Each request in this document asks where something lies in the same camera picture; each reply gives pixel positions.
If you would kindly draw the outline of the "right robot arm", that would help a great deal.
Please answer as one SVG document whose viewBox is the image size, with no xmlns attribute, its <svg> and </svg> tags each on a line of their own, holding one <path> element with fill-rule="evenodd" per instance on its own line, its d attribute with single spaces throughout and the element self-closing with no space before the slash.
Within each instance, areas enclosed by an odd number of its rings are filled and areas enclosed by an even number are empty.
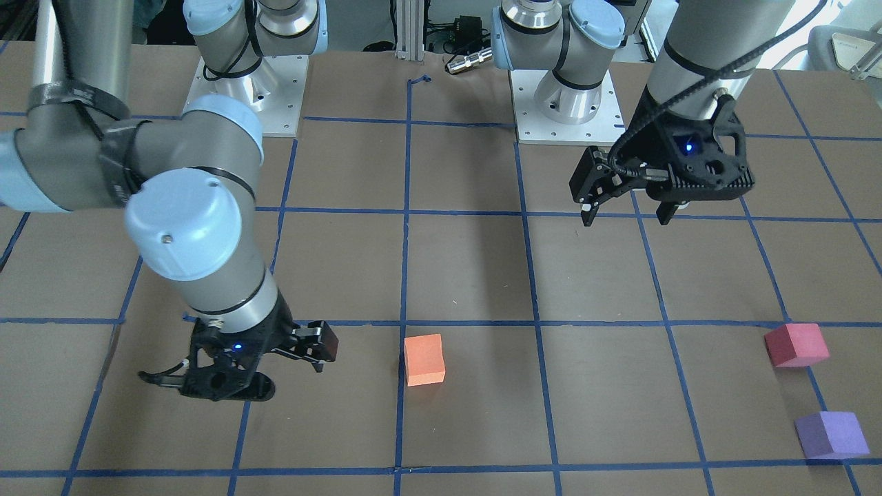
<svg viewBox="0 0 882 496">
<path fill-rule="evenodd" d="M 185 358 L 139 377 L 209 401 L 267 401 L 267 353 L 335 361 L 330 324 L 302 327 L 254 239 L 263 126 L 248 104 L 206 94 L 177 120 L 127 104 L 132 1 L 43 1 L 25 128 L 2 133 L 2 202 L 28 213 L 121 208 L 142 260 L 196 320 Z"/>
</svg>

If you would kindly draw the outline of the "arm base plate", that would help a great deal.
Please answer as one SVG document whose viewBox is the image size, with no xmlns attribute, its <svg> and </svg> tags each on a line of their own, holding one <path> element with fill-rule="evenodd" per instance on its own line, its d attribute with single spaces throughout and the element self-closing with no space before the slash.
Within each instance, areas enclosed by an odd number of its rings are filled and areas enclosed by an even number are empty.
<svg viewBox="0 0 882 496">
<path fill-rule="evenodd" d="M 305 83 L 309 69 L 309 56 L 271 56 L 247 76 L 238 79 L 207 81 L 203 75 L 201 59 L 186 104 L 204 94 L 229 95 L 249 105 L 256 113 L 267 137 L 296 138 L 305 96 Z"/>
<path fill-rule="evenodd" d="M 551 70 L 513 70 L 510 81 L 522 144 L 610 147 L 626 131 L 609 72 L 589 90 L 563 85 Z"/>
</svg>

